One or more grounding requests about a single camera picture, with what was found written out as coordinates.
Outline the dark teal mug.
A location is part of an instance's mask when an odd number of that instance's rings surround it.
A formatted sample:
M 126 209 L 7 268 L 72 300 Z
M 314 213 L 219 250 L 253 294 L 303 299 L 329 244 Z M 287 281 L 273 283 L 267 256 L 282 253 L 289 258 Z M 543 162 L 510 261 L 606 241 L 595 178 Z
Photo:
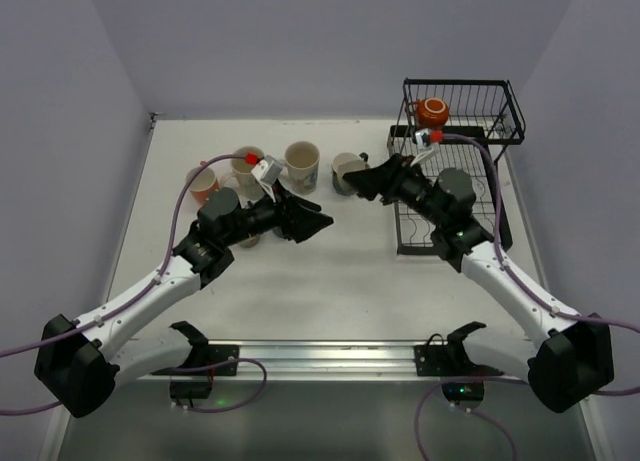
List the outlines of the dark teal mug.
M 345 152 L 337 155 L 331 164 L 332 187 L 341 196 L 352 196 L 355 189 L 344 180 L 344 175 L 354 171 L 361 171 L 368 168 L 369 155 L 365 152 L 360 154 Z

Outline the tall floral white mug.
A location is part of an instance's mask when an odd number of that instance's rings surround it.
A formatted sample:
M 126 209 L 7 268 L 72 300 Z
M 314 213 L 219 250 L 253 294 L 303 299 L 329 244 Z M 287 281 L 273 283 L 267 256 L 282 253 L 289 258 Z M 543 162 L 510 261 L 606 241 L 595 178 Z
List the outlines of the tall floral white mug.
M 284 177 L 291 190 L 300 195 L 313 192 L 317 186 L 320 152 L 309 141 L 298 141 L 289 145 L 283 158 L 286 173 Z

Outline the small beige cup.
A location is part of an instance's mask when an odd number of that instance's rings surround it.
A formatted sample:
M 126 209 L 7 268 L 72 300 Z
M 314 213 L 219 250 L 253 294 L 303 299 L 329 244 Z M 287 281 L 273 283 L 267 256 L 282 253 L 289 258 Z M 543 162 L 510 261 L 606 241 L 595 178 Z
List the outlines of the small beige cup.
M 241 241 L 239 246 L 244 249 L 255 247 L 260 242 L 261 237 L 259 235 L 250 236 L 249 238 Z

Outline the cream floral mug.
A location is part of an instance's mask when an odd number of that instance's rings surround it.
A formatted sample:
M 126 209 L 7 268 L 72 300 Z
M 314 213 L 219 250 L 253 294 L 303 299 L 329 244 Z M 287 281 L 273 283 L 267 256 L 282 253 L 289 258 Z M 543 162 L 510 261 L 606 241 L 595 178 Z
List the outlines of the cream floral mug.
M 231 171 L 223 175 L 219 180 L 220 187 L 224 187 L 231 179 L 236 181 L 238 187 L 236 192 L 250 201 L 257 201 L 263 195 L 264 191 L 251 174 L 253 166 L 245 161 L 247 154 L 254 154 L 259 159 L 264 157 L 264 152 L 255 146 L 244 146 L 234 152 L 238 158 L 230 161 Z

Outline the orange round mug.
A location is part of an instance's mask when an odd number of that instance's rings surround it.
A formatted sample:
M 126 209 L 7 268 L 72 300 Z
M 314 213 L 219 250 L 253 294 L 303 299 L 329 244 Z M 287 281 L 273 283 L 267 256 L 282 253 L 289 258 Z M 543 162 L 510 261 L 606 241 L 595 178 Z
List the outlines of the orange round mug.
M 449 106 L 437 97 L 418 99 L 408 103 L 407 114 L 418 129 L 440 129 L 449 119 Z

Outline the salmon orange mug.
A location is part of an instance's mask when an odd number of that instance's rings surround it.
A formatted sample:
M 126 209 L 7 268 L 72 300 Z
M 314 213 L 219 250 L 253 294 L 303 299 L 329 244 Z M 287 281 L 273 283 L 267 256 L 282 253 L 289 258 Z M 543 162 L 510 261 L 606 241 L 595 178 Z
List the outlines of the salmon orange mug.
M 202 206 L 208 195 L 219 188 L 219 179 L 216 172 L 206 165 L 205 161 L 201 161 L 200 164 L 191 169 L 185 178 L 185 183 L 188 184 L 188 191 L 191 197 Z

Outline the blue mug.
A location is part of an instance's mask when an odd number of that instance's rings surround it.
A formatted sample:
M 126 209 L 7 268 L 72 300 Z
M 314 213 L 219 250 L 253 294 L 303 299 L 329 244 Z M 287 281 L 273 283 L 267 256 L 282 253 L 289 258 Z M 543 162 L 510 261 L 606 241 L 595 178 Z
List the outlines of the blue mug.
M 284 239 L 284 238 L 285 238 L 285 235 L 284 235 L 284 233 L 283 233 L 282 229 L 281 229 L 281 228 L 279 228 L 279 227 L 274 228 L 274 229 L 272 230 L 272 232 L 273 232 L 273 234 L 274 234 L 276 237 L 278 237 L 278 238 L 280 238 L 280 239 Z

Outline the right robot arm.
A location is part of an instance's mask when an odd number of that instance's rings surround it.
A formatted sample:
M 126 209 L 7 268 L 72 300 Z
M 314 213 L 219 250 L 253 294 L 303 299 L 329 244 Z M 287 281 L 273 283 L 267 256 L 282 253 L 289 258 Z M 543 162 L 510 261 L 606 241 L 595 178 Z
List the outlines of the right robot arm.
M 570 309 L 507 259 L 474 217 L 470 176 L 446 168 L 429 180 L 410 157 L 394 155 L 371 169 L 344 174 L 358 196 L 402 202 L 434 229 L 438 256 L 488 293 L 522 328 L 513 339 L 479 324 L 450 335 L 467 359 L 529 384 L 539 401 L 562 413 L 614 378 L 611 334 L 597 315 Z

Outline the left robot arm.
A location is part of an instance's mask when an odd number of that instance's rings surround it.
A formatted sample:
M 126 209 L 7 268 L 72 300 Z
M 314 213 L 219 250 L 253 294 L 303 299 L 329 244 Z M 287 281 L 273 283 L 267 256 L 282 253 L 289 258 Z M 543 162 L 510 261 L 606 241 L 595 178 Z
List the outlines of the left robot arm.
M 45 324 L 35 376 L 74 417 L 92 413 L 124 371 L 115 361 L 119 350 L 169 307 L 217 279 L 234 260 L 232 246 L 274 229 L 302 243 L 332 222 L 319 205 L 281 185 L 247 205 L 230 188 L 212 192 L 154 272 L 74 320 L 58 315 Z

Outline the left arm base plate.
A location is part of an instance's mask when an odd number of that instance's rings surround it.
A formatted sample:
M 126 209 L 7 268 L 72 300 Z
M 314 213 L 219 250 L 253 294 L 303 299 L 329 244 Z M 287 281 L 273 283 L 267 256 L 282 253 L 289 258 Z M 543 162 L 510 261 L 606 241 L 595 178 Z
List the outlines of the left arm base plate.
M 203 365 L 218 365 L 225 361 L 231 361 L 237 359 L 240 354 L 240 347 L 235 344 L 209 344 L 205 348 L 205 354 L 203 356 Z M 205 370 L 205 373 L 210 378 L 216 376 L 232 377 L 237 374 L 237 364 L 235 362 L 229 363 L 225 366 L 218 368 L 211 368 Z

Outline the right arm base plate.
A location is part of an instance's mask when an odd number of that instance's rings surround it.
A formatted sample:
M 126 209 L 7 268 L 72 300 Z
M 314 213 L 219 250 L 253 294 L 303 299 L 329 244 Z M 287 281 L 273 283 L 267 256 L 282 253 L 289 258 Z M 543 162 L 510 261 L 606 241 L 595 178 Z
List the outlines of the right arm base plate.
M 481 373 L 472 363 L 460 340 L 432 334 L 424 343 L 413 347 L 416 374 L 419 377 L 455 377 Z

